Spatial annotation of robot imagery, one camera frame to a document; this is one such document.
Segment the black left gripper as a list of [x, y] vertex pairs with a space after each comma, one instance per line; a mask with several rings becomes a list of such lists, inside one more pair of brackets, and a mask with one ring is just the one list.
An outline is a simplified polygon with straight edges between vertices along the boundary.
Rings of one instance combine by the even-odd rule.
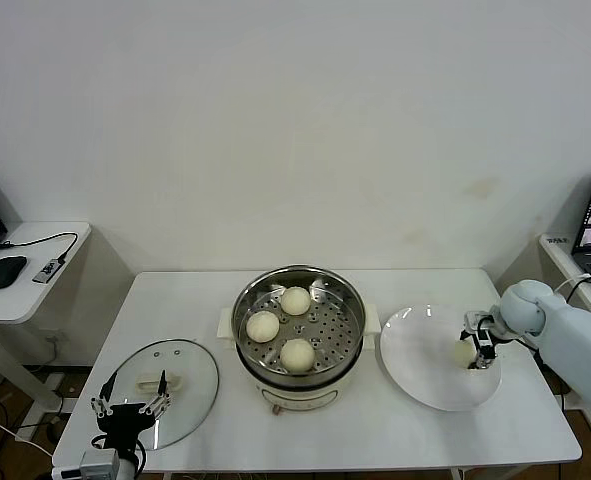
[[105, 448], [134, 450], [139, 435], [151, 428], [170, 406], [166, 371], [161, 372], [156, 394], [144, 404], [118, 404], [110, 407], [109, 401], [116, 375], [112, 374], [102, 385], [99, 396], [91, 398], [91, 408], [97, 417], [99, 430], [105, 435]]

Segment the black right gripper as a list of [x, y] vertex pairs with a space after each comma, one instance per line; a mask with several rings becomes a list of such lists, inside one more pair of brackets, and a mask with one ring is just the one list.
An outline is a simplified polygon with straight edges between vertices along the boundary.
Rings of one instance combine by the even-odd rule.
[[496, 359], [495, 345], [497, 338], [493, 331], [496, 323], [492, 316], [485, 316], [481, 319], [481, 331], [472, 333], [462, 330], [459, 340], [461, 342], [473, 343], [476, 349], [474, 359], [469, 363], [470, 370], [485, 370], [491, 366], [491, 362]]

